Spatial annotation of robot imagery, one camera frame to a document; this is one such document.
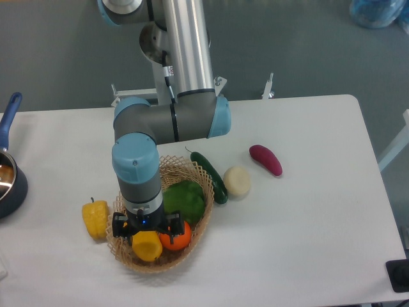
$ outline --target green cucumber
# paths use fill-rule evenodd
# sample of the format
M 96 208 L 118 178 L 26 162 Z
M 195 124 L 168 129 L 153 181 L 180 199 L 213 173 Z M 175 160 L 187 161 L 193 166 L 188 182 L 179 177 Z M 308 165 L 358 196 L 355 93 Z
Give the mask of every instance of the green cucumber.
M 228 200 L 228 190 L 224 186 L 222 177 L 220 177 L 216 169 L 210 164 L 209 160 L 198 152 L 192 152 L 190 154 L 190 160 L 197 162 L 197 164 L 209 174 L 215 193 L 215 201 L 220 205 L 226 203 Z

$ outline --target wicker basket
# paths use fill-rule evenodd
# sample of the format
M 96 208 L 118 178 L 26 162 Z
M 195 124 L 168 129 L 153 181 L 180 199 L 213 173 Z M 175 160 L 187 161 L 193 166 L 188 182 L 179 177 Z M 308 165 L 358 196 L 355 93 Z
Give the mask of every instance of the wicker basket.
M 115 238 L 112 235 L 112 215 L 108 217 L 107 224 L 107 240 L 111 253 L 115 255 L 115 259 L 120 261 L 136 272 L 154 273 L 167 271 L 180 262 L 182 262 L 195 248 L 199 242 L 203 232 L 210 219 L 213 207 L 213 187 L 209 175 L 196 162 L 186 160 L 183 157 L 161 157 L 160 158 L 160 177 L 162 179 L 162 189 L 167 189 L 170 185 L 182 180 L 192 180 L 197 182 L 203 188 L 204 202 L 206 208 L 202 219 L 192 228 L 192 240 L 190 244 L 181 251 L 168 251 L 164 248 L 161 256 L 154 262 L 145 262 L 136 257 L 132 248 L 128 245 L 128 241 L 124 238 Z M 114 201 L 114 211 L 126 214 L 125 204 L 121 194 Z

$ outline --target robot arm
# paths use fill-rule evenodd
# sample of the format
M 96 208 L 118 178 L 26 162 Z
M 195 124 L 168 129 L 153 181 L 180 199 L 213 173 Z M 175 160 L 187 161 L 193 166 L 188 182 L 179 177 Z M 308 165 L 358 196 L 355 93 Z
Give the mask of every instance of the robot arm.
M 172 63 L 177 93 L 167 105 L 151 106 L 144 99 L 128 97 L 116 106 L 112 165 L 127 216 L 114 215 L 114 235 L 130 238 L 145 230 L 171 237 L 181 234 L 181 216 L 164 213 L 157 145 L 220 136 L 231 125 L 228 101 L 215 94 L 203 4 L 201 0 L 99 0 L 99 7 L 115 23 L 151 21 L 150 43 L 155 48 L 145 55 L 160 66 Z

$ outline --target blue joint cap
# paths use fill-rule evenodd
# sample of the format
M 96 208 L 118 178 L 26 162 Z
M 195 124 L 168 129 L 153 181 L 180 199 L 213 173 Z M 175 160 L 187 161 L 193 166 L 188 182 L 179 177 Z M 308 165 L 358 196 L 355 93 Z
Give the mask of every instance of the blue joint cap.
M 123 110 L 125 110 L 127 107 L 132 106 L 132 105 L 134 105 L 134 104 L 145 104 L 145 105 L 147 105 L 148 107 L 151 106 L 150 103 L 149 103 L 147 100 L 145 100 L 145 99 L 143 99 L 143 98 L 140 98 L 140 97 L 132 96 L 132 97 L 124 98 L 124 99 L 122 99 L 120 102 L 118 102 L 118 104 L 117 104 L 116 107 L 115 107 L 114 122 L 115 122 L 116 117 L 117 117 Z
M 112 148 L 112 166 L 122 181 L 129 184 L 147 182 L 159 168 L 155 142 L 143 133 L 125 134 Z
M 215 116 L 207 138 L 224 136 L 231 128 L 231 113 L 229 102 L 225 97 L 217 97 Z
M 100 14 L 102 16 L 102 18 L 105 20 L 105 22 L 110 25 L 110 26 L 114 26 L 114 27 L 119 27 L 119 24 L 116 24 L 115 22 L 112 21 L 111 18 L 109 18 L 107 12 L 105 11 L 105 7 L 104 4 L 102 3 L 102 0 L 96 0 L 98 3 L 98 9 L 100 10 Z

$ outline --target yellow bell pepper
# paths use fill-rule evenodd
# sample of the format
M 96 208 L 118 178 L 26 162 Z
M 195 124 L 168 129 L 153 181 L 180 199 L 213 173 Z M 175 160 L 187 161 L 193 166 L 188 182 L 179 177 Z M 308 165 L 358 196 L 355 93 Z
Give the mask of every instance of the yellow bell pepper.
M 152 262 L 162 254 L 157 232 L 138 232 L 132 236 L 132 250 L 142 260 Z
M 82 206 L 82 218 L 89 235 L 94 240 L 106 238 L 109 208 L 105 200 L 94 201 Z

